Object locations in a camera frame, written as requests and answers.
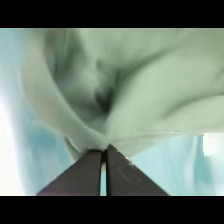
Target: blurry background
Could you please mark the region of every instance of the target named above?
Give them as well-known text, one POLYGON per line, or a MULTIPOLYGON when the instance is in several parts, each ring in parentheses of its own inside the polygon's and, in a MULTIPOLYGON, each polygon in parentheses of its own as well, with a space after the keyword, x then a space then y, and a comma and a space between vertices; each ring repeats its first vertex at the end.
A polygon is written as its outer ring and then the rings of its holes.
MULTIPOLYGON (((0 195, 35 195, 72 164, 20 88, 30 31, 0 29, 0 195)), ((171 195, 224 195, 224 134, 175 137, 129 159, 171 195)))

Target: fabric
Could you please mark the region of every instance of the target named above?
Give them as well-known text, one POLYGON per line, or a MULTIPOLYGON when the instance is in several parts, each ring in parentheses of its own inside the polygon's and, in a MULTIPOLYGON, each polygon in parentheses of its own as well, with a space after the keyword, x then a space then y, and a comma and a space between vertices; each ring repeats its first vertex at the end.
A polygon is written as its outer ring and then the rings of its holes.
POLYGON ((224 29, 34 32, 22 87, 74 159, 113 144, 132 156, 166 138, 223 132, 224 29))

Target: crumpled fabric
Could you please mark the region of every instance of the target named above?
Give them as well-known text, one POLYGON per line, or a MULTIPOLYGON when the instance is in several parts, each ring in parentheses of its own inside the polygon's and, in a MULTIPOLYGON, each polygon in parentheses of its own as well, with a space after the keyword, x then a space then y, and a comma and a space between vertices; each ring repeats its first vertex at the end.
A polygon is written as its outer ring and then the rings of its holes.
POLYGON ((132 156, 173 136, 223 132, 224 29, 60 28, 30 37, 22 88, 74 159, 132 156))

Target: light blue surface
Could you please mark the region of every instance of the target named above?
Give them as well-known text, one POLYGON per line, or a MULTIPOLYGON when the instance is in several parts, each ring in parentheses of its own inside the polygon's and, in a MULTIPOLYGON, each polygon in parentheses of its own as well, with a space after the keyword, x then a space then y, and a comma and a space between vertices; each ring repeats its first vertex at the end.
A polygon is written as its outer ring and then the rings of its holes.
MULTIPOLYGON (((26 29, 0 29, 0 96, 10 111, 23 188, 27 195, 35 195, 72 160, 60 136, 34 125, 38 118, 21 92, 19 76, 26 35, 26 29)), ((202 137, 197 138, 195 155, 193 140, 189 136, 173 138, 130 160, 171 195, 214 195, 211 163, 203 155, 202 137), (193 175, 190 184, 186 172, 193 175)))

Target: black bar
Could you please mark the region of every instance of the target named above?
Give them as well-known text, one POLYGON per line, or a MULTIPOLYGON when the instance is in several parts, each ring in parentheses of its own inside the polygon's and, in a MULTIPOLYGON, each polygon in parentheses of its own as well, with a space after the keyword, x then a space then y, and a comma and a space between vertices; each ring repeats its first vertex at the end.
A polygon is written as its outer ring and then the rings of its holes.
POLYGON ((107 196, 168 196, 113 146, 105 152, 107 196))
POLYGON ((101 151, 89 151, 37 196, 99 196, 101 160, 101 151))

